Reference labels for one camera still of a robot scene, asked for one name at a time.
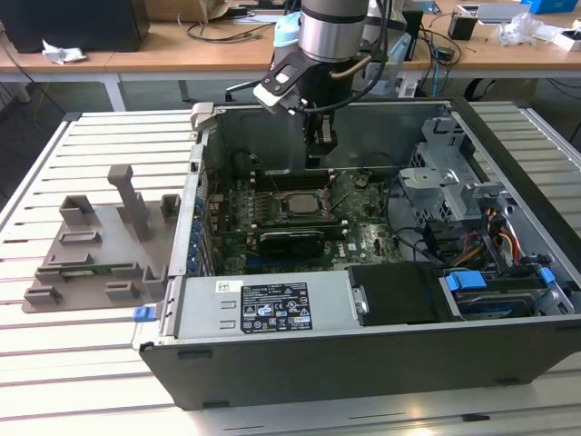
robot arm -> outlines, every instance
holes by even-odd
[[[298,26],[298,43],[276,48],[271,70],[254,95],[272,113],[303,115],[310,166],[337,145],[334,111],[361,98],[381,78],[392,12],[387,0],[371,0],[371,7],[369,0],[302,0],[300,13],[286,15],[277,24],[277,32]],[[351,95],[355,74],[371,61],[379,62],[376,76]]]

cardboard box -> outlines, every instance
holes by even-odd
[[[573,11],[577,0],[521,0],[520,3],[530,4],[530,12],[533,14],[553,14]]]
[[[230,0],[145,0],[150,21],[208,23],[226,13]]]
[[[578,52],[581,50],[581,32],[577,30],[566,30],[553,39],[553,44],[567,50],[568,52]]]

plastic bag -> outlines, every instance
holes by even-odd
[[[499,25],[494,31],[493,36],[496,37],[503,47],[524,43],[535,45],[536,42],[533,35],[541,25],[543,23],[533,18],[532,14],[522,12],[513,16],[510,23]]]

metal slotted table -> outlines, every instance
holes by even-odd
[[[581,230],[573,149],[530,110],[475,108]],[[0,434],[581,432],[581,354],[526,386],[185,412],[133,350],[133,309],[23,313],[20,303],[59,229],[64,197],[85,193],[93,204],[119,203],[106,175],[120,163],[133,166],[145,201],[181,193],[193,144],[189,118],[188,111],[170,111],[64,121],[0,214]],[[477,161],[491,173],[483,157]]]

motherboard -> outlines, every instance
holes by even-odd
[[[208,199],[216,273],[342,270],[402,261],[385,219],[389,180],[365,170],[335,175],[254,174]]]

